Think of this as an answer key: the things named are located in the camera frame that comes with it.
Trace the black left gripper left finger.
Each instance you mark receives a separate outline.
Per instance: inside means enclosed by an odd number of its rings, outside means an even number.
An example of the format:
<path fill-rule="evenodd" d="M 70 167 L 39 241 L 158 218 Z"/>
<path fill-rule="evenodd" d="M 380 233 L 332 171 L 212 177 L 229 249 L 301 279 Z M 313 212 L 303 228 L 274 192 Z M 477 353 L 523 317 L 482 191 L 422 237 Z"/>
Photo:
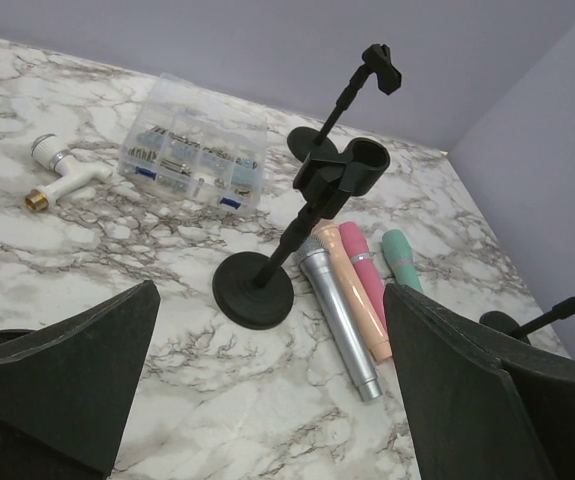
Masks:
<path fill-rule="evenodd" d="M 0 479 L 106 479 L 160 306 L 144 281 L 39 330 L 0 331 Z"/>

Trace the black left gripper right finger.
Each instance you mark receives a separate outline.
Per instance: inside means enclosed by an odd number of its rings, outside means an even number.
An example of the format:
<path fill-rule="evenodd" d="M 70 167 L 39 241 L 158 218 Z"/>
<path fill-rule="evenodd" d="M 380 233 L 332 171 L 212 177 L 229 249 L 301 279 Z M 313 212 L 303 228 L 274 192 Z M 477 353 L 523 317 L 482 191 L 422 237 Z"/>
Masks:
<path fill-rule="evenodd" d="M 575 479 L 575 360 L 396 283 L 383 299 L 424 479 Z"/>

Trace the black shock mount stand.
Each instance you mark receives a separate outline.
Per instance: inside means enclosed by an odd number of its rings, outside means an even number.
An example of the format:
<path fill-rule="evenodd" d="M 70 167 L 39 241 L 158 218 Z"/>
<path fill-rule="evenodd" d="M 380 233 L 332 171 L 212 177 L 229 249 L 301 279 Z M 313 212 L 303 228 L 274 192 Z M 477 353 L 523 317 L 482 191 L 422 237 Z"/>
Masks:
<path fill-rule="evenodd" d="M 514 339 L 529 344 L 528 335 L 558 320 L 575 315 L 575 296 L 553 306 L 537 318 L 519 325 L 512 317 L 501 311 L 489 311 L 480 317 L 479 323 Z"/>

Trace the teal microphone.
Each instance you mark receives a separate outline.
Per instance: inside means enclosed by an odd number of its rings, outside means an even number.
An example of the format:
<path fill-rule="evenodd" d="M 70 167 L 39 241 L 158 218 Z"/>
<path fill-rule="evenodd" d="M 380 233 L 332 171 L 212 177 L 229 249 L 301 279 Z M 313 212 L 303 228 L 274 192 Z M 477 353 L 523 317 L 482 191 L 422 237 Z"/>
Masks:
<path fill-rule="evenodd" d="M 397 229 L 385 232 L 381 245 L 384 258 L 396 281 L 423 293 L 414 263 L 413 250 L 404 233 Z"/>

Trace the pink microphone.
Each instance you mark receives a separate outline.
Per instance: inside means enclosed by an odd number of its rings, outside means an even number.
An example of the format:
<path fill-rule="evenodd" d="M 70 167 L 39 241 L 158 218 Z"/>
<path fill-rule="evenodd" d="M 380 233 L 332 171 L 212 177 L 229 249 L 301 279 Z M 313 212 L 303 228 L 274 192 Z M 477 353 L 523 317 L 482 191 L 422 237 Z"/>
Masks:
<path fill-rule="evenodd" d="M 387 330 L 386 315 L 383 306 L 385 286 L 378 274 L 367 240 L 354 222 L 344 222 L 339 232 L 345 252 L 356 271 L 378 318 Z"/>

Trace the silver condenser microphone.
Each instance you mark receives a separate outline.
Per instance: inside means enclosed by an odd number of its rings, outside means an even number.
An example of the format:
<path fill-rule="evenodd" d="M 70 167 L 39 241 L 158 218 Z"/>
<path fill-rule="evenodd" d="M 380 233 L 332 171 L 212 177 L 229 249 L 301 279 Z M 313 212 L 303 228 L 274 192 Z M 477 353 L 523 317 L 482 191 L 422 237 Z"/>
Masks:
<path fill-rule="evenodd" d="M 370 402 L 377 399 L 382 395 L 378 375 L 333 270 L 326 246 L 318 236 L 310 235 L 294 253 L 294 261 L 312 286 L 361 400 Z"/>

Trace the beige microphone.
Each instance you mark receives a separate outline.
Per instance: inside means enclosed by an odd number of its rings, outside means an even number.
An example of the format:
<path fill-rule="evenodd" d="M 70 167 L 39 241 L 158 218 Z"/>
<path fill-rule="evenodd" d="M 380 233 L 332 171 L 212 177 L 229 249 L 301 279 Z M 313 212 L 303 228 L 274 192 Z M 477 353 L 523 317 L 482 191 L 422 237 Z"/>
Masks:
<path fill-rule="evenodd" d="M 339 227 L 331 220 L 323 219 L 314 227 L 313 232 L 330 253 L 334 272 L 373 359 L 377 364 L 391 359 L 389 338 L 345 251 Z"/>

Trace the black desk mic stand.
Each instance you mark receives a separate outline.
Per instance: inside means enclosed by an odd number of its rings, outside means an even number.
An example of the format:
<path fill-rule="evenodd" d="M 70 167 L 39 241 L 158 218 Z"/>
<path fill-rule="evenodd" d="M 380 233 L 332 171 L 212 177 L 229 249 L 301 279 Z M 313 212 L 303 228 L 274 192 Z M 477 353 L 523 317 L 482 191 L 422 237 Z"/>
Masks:
<path fill-rule="evenodd" d="M 216 269 L 212 291 L 220 310 L 236 324 L 267 330 L 290 313 L 294 290 L 282 268 L 322 219 L 331 220 L 351 197 L 369 192 L 390 165 L 387 149 L 359 137 L 335 154 L 307 155 L 293 181 L 306 204 L 280 237 L 271 256 L 239 252 Z"/>
<path fill-rule="evenodd" d="M 329 133 L 341 115 L 351 106 L 367 79 L 375 74 L 378 89 L 391 95 L 402 86 L 402 73 L 393 65 L 390 47 L 386 44 L 372 44 L 362 53 L 363 63 L 357 68 L 344 88 L 336 104 L 320 130 L 312 127 L 294 128 L 287 137 L 287 145 L 293 156 L 304 162 L 310 152 L 337 154 L 338 149 Z"/>

